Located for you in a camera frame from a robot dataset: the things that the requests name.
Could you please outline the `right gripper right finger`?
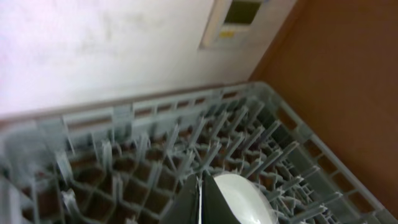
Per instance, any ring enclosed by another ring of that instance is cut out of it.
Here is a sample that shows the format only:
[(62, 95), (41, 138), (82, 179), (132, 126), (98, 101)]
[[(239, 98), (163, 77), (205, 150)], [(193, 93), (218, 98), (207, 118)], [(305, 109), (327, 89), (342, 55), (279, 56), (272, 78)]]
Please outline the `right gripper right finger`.
[(203, 173), (201, 185), (201, 222), (204, 224), (240, 224), (214, 178)]

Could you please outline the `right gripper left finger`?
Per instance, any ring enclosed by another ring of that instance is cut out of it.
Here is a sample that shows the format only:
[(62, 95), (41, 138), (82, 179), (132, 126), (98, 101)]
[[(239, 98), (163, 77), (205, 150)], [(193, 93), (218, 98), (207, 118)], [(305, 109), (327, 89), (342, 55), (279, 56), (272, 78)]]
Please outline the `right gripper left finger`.
[(200, 191), (198, 178), (190, 175), (160, 224), (198, 224)]

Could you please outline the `grey round plate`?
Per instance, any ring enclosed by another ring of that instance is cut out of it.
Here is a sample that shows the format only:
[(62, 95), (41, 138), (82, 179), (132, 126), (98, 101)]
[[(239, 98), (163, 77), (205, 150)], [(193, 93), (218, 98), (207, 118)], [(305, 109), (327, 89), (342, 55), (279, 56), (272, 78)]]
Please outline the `grey round plate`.
[(214, 177), (232, 214), (243, 224), (277, 224), (277, 215), (259, 187), (244, 177), (225, 173)]

